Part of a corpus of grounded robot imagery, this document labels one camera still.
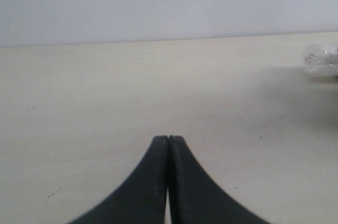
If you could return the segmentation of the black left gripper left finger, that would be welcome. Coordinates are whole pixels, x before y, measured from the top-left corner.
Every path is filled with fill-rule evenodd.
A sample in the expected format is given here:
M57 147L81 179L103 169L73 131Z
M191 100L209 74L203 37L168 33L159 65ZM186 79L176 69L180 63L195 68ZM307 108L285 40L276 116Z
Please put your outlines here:
M168 137L156 136L127 179L72 223L164 223Z

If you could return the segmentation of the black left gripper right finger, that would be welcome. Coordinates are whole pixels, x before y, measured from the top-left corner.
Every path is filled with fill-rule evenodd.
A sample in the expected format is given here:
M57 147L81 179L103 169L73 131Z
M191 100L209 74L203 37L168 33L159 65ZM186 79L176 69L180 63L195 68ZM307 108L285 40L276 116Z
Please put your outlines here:
M224 192L182 136L170 136L167 188L172 223L268 223Z

